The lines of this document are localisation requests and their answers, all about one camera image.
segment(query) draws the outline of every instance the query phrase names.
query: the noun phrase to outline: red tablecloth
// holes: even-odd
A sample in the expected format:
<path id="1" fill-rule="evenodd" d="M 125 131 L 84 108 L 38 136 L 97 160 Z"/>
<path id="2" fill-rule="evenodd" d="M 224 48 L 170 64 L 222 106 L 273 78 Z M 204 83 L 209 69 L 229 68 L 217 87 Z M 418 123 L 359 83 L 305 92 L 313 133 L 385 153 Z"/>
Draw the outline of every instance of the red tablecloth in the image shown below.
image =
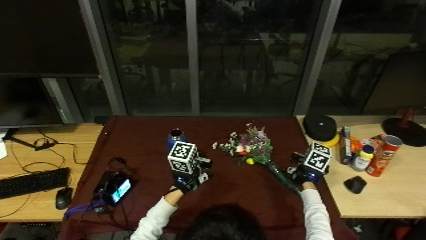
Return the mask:
<path id="1" fill-rule="evenodd" d="M 72 205 L 88 203 L 109 160 L 121 157 L 137 174 L 137 184 L 110 214 L 76 213 L 64 220 L 60 239 L 136 228 L 138 220 L 172 185 L 166 160 L 166 137 L 181 128 L 188 142 L 213 161 L 214 177 L 190 192 L 178 203 L 165 232 L 178 232 L 200 211 L 221 203 L 238 203 L 258 218 L 269 239 L 305 239 L 301 198 L 278 182 L 261 165 L 238 164 L 214 142 L 226 143 L 232 132 L 242 133 L 246 123 L 265 126 L 271 140 L 271 158 L 278 167 L 290 166 L 290 154 L 305 152 L 307 142 L 295 118 L 214 118 L 214 117 L 112 117 L 102 129 L 84 170 Z M 331 219 L 334 238 L 357 239 L 339 219 L 339 212 L 323 180 L 317 185 Z"/>

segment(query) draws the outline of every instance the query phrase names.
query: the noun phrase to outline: flower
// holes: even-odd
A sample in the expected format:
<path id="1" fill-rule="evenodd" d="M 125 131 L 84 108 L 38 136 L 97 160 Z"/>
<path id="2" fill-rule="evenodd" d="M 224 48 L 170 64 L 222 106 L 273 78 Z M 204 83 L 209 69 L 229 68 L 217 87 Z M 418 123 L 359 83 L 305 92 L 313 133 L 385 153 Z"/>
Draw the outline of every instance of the flower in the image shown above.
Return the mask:
<path id="1" fill-rule="evenodd" d="M 246 133 L 230 133 L 229 142 L 218 144 L 218 149 L 228 152 L 230 156 L 238 156 L 241 161 L 265 164 L 270 161 L 273 149 L 265 127 L 257 129 L 251 123 L 247 123 L 246 127 Z"/>
<path id="2" fill-rule="evenodd" d="M 278 181 L 295 193 L 299 194 L 298 188 L 294 186 L 290 179 L 286 178 L 274 162 L 270 160 L 271 145 L 270 139 L 265 133 L 265 127 L 259 130 L 251 123 L 246 124 L 246 133 L 237 134 L 233 132 L 229 136 L 229 142 L 218 144 L 218 149 L 229 153 L 230 156 L 237 156 L 239 161 L 253 165 L 262 164 L 271 174 L 278 178 Z"/>

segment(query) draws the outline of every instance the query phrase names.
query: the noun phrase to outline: blue object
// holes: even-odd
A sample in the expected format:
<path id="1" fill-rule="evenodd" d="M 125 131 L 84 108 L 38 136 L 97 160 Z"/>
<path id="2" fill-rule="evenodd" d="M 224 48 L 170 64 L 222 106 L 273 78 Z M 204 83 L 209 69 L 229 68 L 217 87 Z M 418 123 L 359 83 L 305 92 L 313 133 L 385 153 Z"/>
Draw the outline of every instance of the blue object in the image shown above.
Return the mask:
<path id="1" fill-rule="evenodd" d="M 174 142 L 177 142 L 177 141 L 186 142 L 186 136 L 185 136 L 182 130 L 180 130 L 178 128 L 173 129 L 170 131 L 169 136 L 168 136 L 168 150 L 169 150 L 169 152 L 174 146 Z"/>

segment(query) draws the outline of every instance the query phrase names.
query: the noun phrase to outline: wrist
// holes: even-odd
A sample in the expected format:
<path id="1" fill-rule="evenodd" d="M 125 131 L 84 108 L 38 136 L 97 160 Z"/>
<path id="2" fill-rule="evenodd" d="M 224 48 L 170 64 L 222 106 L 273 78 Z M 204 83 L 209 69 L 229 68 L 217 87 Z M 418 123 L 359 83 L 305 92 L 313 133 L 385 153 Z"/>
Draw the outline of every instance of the wrist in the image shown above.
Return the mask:
<path id="1" fill-rule="evenodd" d="M 172 205 L 176 206 L 178 200 L 182 198 L 184 193 L 174 186 L 170 187 L 169 192 L 164 195 L 164 200 Z"/>
<path id="2" fill-rule="evenodd" d="M 315 185 L 314 185 L 313 182 L 303 182 L 303 183 L 302 183 L 302 187 L 303 187 L 303 190 L 306 190 L 306 189 L 314 189 L 314 190 L 317 190 L 317 187 L 315 187 Z"/>

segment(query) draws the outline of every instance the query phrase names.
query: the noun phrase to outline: small screen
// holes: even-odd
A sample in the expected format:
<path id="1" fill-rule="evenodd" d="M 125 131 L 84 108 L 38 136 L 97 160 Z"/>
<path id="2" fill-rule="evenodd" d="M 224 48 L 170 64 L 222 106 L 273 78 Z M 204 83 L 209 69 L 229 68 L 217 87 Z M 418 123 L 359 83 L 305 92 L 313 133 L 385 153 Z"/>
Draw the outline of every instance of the small screen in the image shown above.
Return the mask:
<path id="1" fill-rule="evenodd" d="M 124 196 L 124 194 L 129 191 L 130 189 L 130 180 L 126 179 L 121 186 L 117 188 L 116 192 L 112 194 L 112 199 L 114 201 L 114 203 L 117 203 L 121 199 L 121 197 Z"/>

